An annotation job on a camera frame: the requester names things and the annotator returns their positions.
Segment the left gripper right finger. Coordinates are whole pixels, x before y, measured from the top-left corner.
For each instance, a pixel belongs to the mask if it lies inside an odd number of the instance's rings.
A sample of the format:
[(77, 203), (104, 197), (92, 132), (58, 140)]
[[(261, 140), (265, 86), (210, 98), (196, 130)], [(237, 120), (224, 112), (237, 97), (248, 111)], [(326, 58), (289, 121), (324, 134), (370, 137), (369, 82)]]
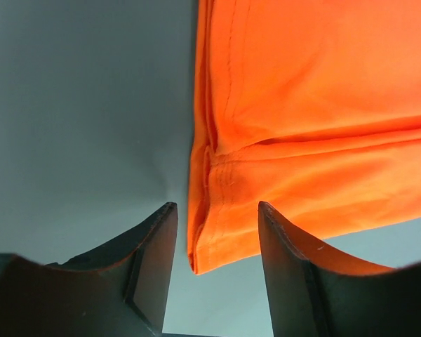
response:
[(392, 268), (357, 258), (266, 202), (258, 232), (275, 336), (421, 336), (421, 262)]

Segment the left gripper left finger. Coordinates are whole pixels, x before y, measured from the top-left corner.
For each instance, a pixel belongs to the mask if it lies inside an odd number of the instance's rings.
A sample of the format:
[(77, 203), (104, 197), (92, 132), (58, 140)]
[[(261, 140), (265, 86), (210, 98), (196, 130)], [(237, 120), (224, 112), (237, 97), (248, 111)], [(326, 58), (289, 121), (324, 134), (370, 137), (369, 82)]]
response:
[(63, 264), (0, 253), (0, 336), (160, 336), (177, 231), (168, 202)]

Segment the orange t-shirt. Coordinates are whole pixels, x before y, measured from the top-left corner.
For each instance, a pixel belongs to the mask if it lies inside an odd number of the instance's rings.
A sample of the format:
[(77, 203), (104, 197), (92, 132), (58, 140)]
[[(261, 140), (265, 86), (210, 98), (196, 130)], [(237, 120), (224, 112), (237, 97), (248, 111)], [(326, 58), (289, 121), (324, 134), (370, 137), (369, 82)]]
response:
[(421, 1), (200, 1), (187, 255), (258, 255), (258, 204), (327, 239), (421, 217)]

